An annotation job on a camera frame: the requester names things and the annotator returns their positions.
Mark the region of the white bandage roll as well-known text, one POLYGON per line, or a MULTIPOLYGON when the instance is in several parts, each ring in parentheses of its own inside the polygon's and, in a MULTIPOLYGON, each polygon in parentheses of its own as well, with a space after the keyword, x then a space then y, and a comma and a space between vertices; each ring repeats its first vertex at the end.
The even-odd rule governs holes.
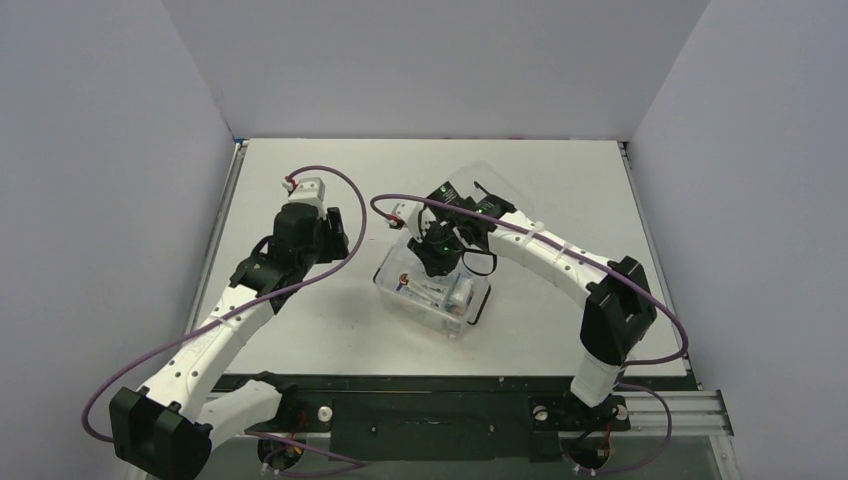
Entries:
POLYGON ((472 278, 458 277, 448 297, 446 308, 454 315, 462 316, 467 311, 474 295, 472 278))

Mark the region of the clear plastic divider tray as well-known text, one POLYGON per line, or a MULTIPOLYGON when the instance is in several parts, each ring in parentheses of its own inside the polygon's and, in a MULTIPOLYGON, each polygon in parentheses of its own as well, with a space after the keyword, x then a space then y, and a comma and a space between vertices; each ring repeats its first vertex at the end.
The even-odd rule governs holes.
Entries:
POLYGON ((491 285, 464 267, 430 277, 421 266, 410 265, 400 270, 387 292, 415 321, 457 334, 479 323, 491 285))

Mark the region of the blue white wipe packets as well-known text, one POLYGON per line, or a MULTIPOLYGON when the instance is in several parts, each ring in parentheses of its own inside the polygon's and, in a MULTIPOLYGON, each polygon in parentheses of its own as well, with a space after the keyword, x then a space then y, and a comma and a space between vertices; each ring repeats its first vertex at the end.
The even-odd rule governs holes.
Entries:
POLYGON ((444 293, 442 291, 428 288, 421 283, 410 282, 405 286, 405 289, 410 296, 436 307, 438 307, 444 300, 444 293))

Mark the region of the clear plastic box lid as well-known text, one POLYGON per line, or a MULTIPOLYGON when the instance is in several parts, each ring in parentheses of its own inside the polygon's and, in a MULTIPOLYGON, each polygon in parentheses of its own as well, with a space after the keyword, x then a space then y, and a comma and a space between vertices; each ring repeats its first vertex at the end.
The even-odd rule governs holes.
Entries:
POLYGON ((535 204, 523 190, 491 163, 478 160, 449 174, 446 178, 459 194, 475 201, 493 194, 513 204, 525 214, 531 214, 535 204))

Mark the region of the clear plastic medicine box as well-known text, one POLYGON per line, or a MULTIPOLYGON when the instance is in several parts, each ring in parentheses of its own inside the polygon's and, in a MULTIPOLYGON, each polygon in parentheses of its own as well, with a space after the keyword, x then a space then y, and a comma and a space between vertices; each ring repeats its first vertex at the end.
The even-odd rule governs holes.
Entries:
POLYGON ((386 307, 451 339, 476 326, 490 297, 490 282, 463 266, 446 276, 430 277, 407 247, 402 234, 390 247, 372 282, 386 307))

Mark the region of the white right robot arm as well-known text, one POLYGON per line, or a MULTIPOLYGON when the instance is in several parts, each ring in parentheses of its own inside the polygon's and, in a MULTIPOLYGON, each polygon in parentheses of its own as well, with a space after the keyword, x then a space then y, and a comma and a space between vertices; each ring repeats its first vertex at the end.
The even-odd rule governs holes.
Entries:
POLYGON ((565 293, 582 309, 584 350, 564 400, 578 427, 598 420, 633 347, 657 318, 641 263, 590 254, 550 233, 513 203, 486 192, 476 200, 449 182, 429 196, 399 201, 387 216, 410 234, 408 249, 430 277, 446 276, 467 254, 507 259, 565 293))

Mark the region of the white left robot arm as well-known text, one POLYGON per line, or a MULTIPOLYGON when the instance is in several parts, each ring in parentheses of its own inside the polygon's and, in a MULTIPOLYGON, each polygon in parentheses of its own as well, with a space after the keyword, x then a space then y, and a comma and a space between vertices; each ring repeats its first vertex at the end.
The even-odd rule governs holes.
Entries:
POLYGON ((291 427, 298 402, 263 372, 215 400, 208 397, 248 340, 283 307, 317 264, 349 255, 339 209, 288 202, 270 235, 242 260, 202 326, 138 389, 109 402, 116 456, 158 479, 194 479, 211 453, 250 427, 291 427))

